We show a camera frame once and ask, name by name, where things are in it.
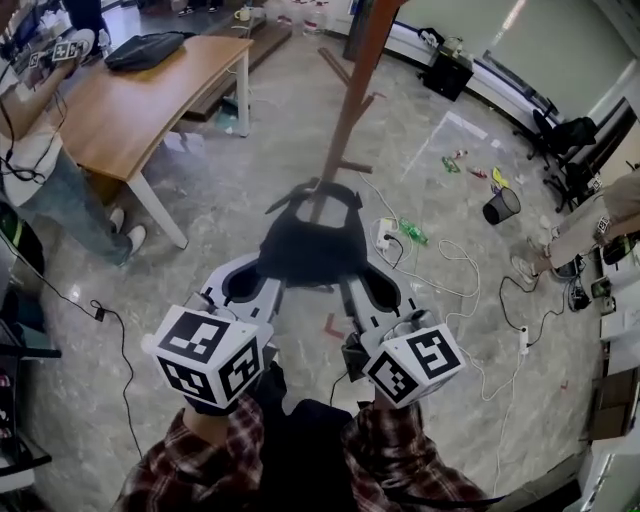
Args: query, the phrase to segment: wooden table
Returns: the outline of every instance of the wooden table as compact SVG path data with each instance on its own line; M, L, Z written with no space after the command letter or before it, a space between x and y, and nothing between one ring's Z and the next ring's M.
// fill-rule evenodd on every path
M144 179L142 169L184 112L235 65L238 132L249 134L253 41L195 36L153 69L113 73L100 62L73 88L60 129L64 147L88 171L124 181L180 248L187 238Z

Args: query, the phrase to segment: black box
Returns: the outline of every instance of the black box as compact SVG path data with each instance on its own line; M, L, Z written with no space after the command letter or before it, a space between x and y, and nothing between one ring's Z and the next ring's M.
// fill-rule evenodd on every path
M453 58L451 50L444 48L438 50L431 69L420 75L426 87L451 101L458 98L472 76L471 62L462 56Z

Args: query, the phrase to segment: black trash can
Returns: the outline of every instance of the black trash can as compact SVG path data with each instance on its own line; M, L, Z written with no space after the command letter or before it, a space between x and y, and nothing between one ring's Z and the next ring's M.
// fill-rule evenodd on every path
M487 222L495 226L520 213L520 201L513 190L504 187L483 206L482 213Z

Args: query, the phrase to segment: person's arm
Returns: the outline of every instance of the person's arm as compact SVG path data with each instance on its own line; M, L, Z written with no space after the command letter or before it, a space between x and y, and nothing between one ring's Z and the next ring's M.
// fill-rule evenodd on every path
M376 392L374 404L345 427L342 441L361 510L402 510L387 492L444 501L486 499L462 473L442 462L435 443L424 435L418 403L394 409Z
M131 470L112 510L190 510L229 493L249 497L260 486L263 442L262 412L247 395L224 417L204 416L187 406L164 440ZM206 503L195 501L200 489L213 486Z
M0 97L0 101L2 101L2 106L11 120L11 126L0 111L2 114L0 115L0 133L8 139L13 136L15 140L20 140L29 133L58 90L60 82L75 69L77 62L76 60L67 60L60 64L26 101L19 98L15 87L10 87Z
M640 213L630 219L619 222L611 226L607 233L607 238L613 240L617 236L628 235L640 231Z

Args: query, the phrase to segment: plastic bottle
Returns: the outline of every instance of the plastic bottle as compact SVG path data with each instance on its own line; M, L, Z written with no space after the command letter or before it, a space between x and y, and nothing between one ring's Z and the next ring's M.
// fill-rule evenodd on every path
M313 2L305 12L302 33L305 36L316 36L324 32L327 26L327 13L324 2Z
M400 231L411 238L414 242L420 245L427 245L429 243L427 236L413 222L401 217L398 223L400 224Z

